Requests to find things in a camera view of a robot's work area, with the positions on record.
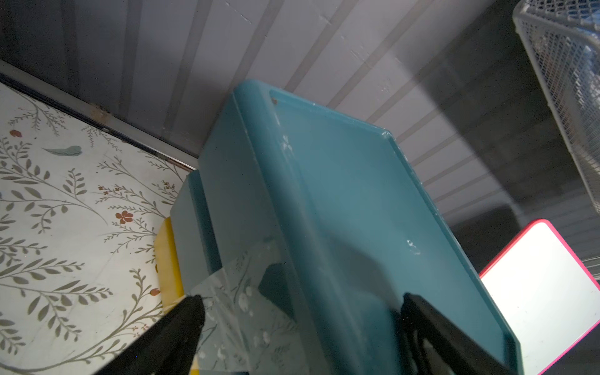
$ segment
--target small orange flower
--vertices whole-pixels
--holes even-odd
[[[115,217],[116,217],[117,219],[121,219],[121,224],[125,224],[125,222],[128,222],[128,223],[130,223],[130,222],[132,222],[132,221],[133,221],[133,219],[132,219],[132,217],[133,217],[133,214],[130,214],[130,213],[129,213],[129,212],[127,212],[127,211],[123,211],[123,212],[122,212],[122,213],[120,213],[120,214],[116,214],[116,215],[115,215]]]

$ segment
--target leaf pattern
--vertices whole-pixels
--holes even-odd
[[[187,172],[1,84],[0,101],[0,373],[92,373],[162,315],[154,238]]]

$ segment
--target yellow sponge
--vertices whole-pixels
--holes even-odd
[[[160,296],[163,300],[163,312],[167,313],[184,297],[184,287],[181,283],[181,273],[179,271],[179,262],[177,261],[175,237],[173,237],[173,227],[171,226],[170,217],[165,219],[156,235],[154,253],[156,255],[156,271],[158,272]],[[199,374],[198,361],[194,357],[190,375]]]

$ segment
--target pink-framed tablet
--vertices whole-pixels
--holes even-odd
[[[546,371],[600,323],[600,286],[548,220],[527,225],[479,277],[521,344],[524,375]]]

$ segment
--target mesh basket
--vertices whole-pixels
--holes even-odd
[[[600,0],[521,0],[513,18],[600,213]]]

